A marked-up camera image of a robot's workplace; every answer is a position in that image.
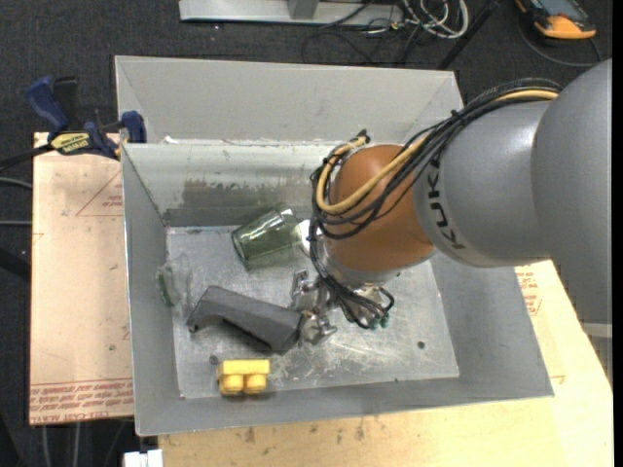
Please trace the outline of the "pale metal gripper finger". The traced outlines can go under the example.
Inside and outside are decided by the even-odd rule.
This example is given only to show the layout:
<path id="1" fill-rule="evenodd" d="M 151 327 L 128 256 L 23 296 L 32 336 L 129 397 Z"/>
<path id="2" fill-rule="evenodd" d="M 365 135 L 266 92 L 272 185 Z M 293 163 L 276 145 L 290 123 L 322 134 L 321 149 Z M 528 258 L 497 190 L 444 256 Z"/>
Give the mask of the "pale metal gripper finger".
<path id="1" fill-rule="evenodd" d="M 327 313 L 304 311 L 300 325 L 299 339 L 301 342 L 318 345 L 338 331 Z"/>
<path id="2" fill-rule="evenodd" d="M 306 269 L 294 272 L 290 297 L 294 309 L 310 309 L 312 307 L 312 283 Z"/>

